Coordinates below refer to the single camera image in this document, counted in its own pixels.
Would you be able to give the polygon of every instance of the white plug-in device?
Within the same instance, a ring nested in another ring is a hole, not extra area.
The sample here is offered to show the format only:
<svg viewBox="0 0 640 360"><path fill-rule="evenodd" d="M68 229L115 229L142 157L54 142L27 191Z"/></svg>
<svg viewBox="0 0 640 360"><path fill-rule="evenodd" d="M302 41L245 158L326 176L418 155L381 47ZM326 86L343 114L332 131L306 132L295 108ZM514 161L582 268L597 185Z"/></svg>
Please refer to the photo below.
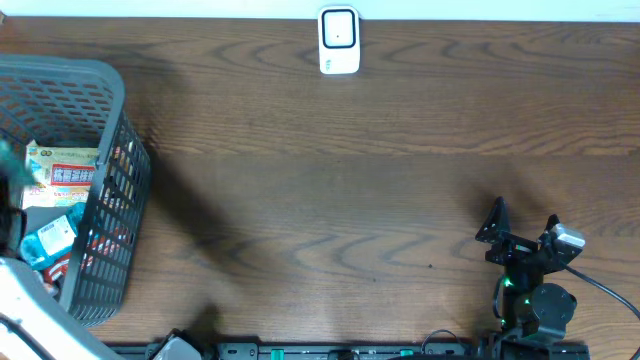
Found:
<svg viewBox="0 0 640 360"><path fill-rule="evenodd" d="M360 68L360 25L351 6L328 6L318 15L320 71L351 74Z"/></svg>

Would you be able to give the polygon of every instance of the white wall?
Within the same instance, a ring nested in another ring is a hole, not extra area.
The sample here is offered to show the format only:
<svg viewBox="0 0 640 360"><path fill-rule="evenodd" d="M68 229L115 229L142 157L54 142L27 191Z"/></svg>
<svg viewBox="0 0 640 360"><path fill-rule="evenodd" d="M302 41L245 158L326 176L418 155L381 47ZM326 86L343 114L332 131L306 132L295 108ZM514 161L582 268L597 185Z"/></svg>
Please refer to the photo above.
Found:
<svg viewBox="0 0 640 360"><path fill-rule="evenodd" d="M315 18L352 5L363 19L640 22L640 0L0 0L7 15Z"/></svg>

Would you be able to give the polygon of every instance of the gray plastic basket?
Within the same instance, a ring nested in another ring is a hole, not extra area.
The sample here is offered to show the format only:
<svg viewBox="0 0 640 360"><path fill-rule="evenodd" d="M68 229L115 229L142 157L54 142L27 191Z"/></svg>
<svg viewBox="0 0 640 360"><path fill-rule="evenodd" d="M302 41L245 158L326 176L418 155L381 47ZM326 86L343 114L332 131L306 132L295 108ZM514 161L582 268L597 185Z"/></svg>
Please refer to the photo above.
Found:
<svg viewBox="0 0 640 360"><path fill-rule="evenodd" d="M124 113L124 98L122 79L105 63L0 55L0 137L17 154L24 156L32 139L98 148L59 301L85 326L120 309L149 196L149 155Z"/></svg>

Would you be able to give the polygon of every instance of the wood grain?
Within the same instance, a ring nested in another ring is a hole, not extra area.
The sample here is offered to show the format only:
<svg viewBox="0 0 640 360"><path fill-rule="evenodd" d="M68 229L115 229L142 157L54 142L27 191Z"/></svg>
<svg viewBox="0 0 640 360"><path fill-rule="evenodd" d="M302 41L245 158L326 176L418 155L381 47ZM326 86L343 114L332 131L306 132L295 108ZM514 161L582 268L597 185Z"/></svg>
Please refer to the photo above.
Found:
<svg viewBox="0 0 640 360"><path fill-rule="evenodd" d="M361 70L318 71L312 21L9 18L0 50L96 58L127 85L153 194L121 313L100 339L171 328L264 341L420 341L495 329L500 268L473 240L557 213L575 261L640 304L640 27L362 24ZM572 277L568 339L628 358L640 324Z"/></svg>

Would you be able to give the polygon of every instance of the snack package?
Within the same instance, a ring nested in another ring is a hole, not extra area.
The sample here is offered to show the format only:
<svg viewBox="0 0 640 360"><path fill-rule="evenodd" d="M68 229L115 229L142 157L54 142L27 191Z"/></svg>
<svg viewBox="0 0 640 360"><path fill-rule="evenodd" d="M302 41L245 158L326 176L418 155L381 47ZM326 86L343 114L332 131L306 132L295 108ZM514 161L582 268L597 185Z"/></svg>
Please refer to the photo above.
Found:
<svg viewBox="0 0 640 360"><path fill-rule="evenodd" d="M85 204L77 203L64 215L30 232L20 243L20 256L34 270L43 270L71 251L78 236Z"/></svg>
<svg viewBox="0 0 640 360"><path fill-rule="evenodd" d="M101 236L99 240L93 240L91 243L91 249L99 252L100 254L111 255L120 249L120 245L113 243L110 239L106 239L104 236ZM46 268L42 272L44 281L53 285L60 278L67 275L69 259L71 259L71 253L67 253L63 257L59 258L53 265ZM87 254L84 254L81 268L89 268L91 265L93 265L93 256L89 255L89 257L87 257Z"/></svg>
<svg viewBox="0 0 640 360"><path fill-rule="evenodd" d="M44 278L42 277L42 274L40 274L39 271L33 270L33 274L38 278L38 280L40 281L40 283L42 284L42 286L44 287L44 290L47 292L47 294L53 296L58 295L58 287L56 285L54 285L53 283L49 284L46 283L44 281Z"/></svg>
<svg viewBox="0 0 640 360"><path fill-rule="evenodd" d="M86 202L97 159L98 149L43 147L32 141L26 165L36 185L25 188L22 208Z"/></svg>

